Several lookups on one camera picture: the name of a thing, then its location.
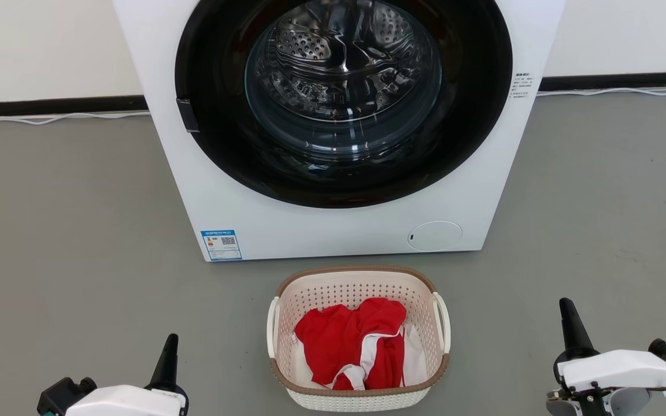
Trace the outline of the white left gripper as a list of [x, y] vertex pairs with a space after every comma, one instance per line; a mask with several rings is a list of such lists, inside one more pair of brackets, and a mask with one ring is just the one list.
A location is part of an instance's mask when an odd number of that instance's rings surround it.
[[185, 415], [188, 398], [177, 384], [178, 335], [166, 338], [146, 389], [134, 385], [98, 388], [69, 406], [66, 415]]

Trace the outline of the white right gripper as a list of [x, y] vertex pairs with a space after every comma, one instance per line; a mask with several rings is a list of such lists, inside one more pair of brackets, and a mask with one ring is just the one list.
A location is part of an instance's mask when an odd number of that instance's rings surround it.
[[548, 392], [551, 415], [640, 415], [653, 392], [666, 396], [666, 361], [651, 352], [600, 354], [573, 300], [561, 298], [564, 351], [558, 356], [560, 389]]

